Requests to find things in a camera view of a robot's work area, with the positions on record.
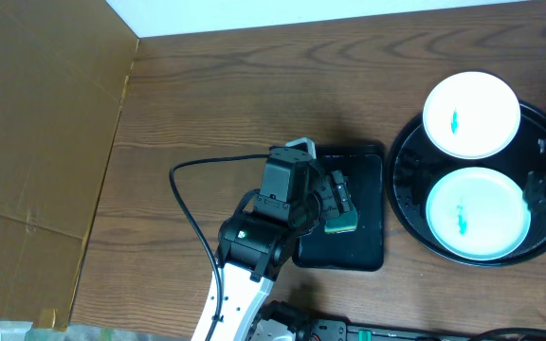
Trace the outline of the pale green plate front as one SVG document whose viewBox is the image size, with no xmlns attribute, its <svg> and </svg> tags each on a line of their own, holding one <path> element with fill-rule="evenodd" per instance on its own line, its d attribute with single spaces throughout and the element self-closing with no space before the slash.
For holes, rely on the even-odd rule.
<svg viewBox="0 0 546 341">
<path fill-rule="evenodd" d="M 531 212 L 510 177 L 470 167 L 445 175 L 433 186 L 426 220 L 435 239 L 452 254 L 497 260 L 525 241 Z"/>
</svg>

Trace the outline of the white plate green stain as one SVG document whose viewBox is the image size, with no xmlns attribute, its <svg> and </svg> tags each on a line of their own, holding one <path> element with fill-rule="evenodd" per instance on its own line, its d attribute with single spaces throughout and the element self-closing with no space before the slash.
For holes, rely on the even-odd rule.
<svg viewBox="0 0 546 341">
<path fill-rule="evenodd" d="M 422 122 L 443 153 L 482 159 L 509 145 L 521 121 L 519 100 L 502 79 L 467 71 L 447 77 L 428 94 Z"/>
</svg>

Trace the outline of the green yellow sponge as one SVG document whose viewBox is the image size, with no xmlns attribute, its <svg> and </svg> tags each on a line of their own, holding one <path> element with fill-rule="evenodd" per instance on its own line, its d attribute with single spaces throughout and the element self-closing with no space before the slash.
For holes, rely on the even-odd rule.
<svg viewBox="0 0 546 341">
<path fill-rule="evenodd" d="M 355 231 L 358 225 L 358 213 L 355 208 L 340 214 L 334 219 L 327 220 L 324 225 L 324 232 L 336 234 Z"/>
</svg>

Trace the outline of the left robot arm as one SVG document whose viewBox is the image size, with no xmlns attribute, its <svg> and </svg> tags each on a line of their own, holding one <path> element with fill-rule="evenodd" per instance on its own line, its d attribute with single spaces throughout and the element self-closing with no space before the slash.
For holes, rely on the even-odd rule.
<svg viewBox="0 0 546 341">
<path fill-rule="evenodd" d="M 280 304 L 264 317 L 258 312 L 300 237 L 318 226 L 327 234 L 357 228 L 346 177 L 321 166 L 310 139 L 272 147 L 265 160 L 260 187 L 221 225 L 195 340 L 248 340 L 265 330 L 285 340 L 308 339 L 308 321 Z"/>
</svg>

